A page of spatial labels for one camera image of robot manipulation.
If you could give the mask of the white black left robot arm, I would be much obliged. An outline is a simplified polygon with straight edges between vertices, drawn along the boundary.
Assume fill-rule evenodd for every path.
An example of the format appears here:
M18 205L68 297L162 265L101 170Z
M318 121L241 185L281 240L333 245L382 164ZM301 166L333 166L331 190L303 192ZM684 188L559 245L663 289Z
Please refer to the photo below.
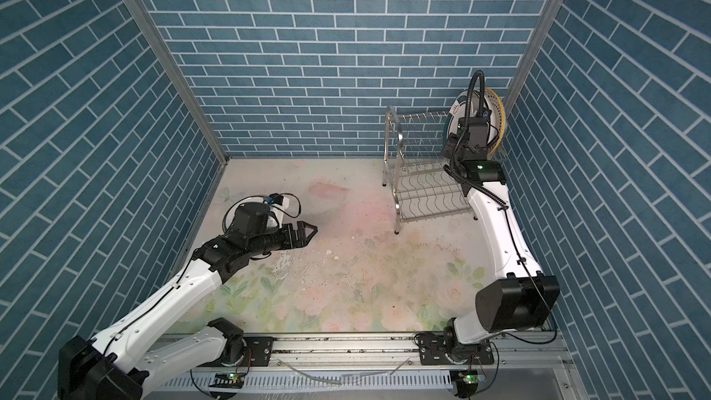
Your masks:
M229 230L194 250L186 267L139 307L90 339L75 336L59 351L61 399L142 399L202 364L249 361L243 330L211 320L168 346L154 344L183 314L245 268L252 257L306 247L318 228L300 221L252 238Z

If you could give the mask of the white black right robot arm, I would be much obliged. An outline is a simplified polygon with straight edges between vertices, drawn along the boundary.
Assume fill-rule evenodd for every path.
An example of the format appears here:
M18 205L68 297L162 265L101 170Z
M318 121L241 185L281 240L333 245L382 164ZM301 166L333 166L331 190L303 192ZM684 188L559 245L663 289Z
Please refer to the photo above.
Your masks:
M520 231L503 167L487 157L483 124L468 118L457 122L444 145L444 171L460 185L481 222L494 280L477 292L473 311L448 320L442 333L414 335L424 366L491 364L493 338L544 326L560 295L557 278L544 273Z

